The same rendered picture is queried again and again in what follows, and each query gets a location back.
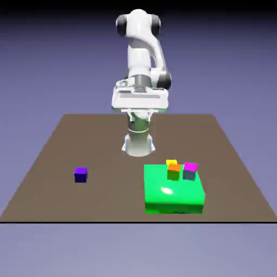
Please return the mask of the small magenta cube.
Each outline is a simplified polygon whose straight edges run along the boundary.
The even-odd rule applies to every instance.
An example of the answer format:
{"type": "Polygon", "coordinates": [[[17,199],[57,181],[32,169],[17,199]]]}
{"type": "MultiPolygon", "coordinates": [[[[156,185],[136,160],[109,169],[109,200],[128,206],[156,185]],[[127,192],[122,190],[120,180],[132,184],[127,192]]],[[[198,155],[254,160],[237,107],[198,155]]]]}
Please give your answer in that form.
{"type": "Polygon", "coordinates": [[[197,172],[197,164],[185,162],[183,165],[183,179],[194,181],[197,172]]]}

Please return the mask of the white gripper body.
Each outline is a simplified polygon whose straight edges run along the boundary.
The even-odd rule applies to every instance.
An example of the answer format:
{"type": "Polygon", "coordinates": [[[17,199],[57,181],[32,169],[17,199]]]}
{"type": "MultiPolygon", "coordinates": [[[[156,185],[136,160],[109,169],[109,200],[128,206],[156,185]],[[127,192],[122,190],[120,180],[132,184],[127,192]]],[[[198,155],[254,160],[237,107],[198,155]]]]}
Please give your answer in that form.
{"type": "Polygon", "coordinates": [[[135,87],[114,87],[111,106],[119,111],[163,112],[169,106],[168,96],[165,89],[145,87],[145,92],[136,92],[135,87]]]}

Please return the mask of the large green box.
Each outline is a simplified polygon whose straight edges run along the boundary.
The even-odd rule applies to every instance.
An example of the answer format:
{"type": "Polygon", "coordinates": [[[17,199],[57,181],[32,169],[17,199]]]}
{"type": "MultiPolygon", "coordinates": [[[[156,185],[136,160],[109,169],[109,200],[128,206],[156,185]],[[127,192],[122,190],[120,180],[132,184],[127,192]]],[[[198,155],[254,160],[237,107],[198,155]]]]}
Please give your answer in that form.
{"type": "Polygon", "coordinates": [[[198,172],[195,179],[184,179],[183,170],[168,177],[165,164],[144,165],[144,202],[146,214],[201,214],[205,191],[198,172]]]}

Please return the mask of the small orange cube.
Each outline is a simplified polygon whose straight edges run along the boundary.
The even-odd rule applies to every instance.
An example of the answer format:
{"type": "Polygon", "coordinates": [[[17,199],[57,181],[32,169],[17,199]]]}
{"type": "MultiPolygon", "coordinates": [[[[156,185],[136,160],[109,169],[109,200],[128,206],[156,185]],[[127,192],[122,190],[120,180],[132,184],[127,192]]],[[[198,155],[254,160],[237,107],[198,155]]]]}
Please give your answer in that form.
{"type": "Polygon", "coordinates": [[[170,163],[167,168],[167,179],[178,181],[180,178],[181,165],[170,163]]]}

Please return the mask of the small blue cube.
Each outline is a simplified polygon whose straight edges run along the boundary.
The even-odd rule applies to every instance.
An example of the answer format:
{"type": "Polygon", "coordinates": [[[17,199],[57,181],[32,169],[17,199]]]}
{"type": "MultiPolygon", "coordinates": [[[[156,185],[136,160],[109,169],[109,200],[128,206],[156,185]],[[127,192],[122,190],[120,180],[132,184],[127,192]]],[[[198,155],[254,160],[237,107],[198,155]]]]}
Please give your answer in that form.
{"type": "Polygon", "coordinates": [[[76,183],[86,183],[88,178],[87,167],[76,167],[74,170],[74,178],[76,183]]]}

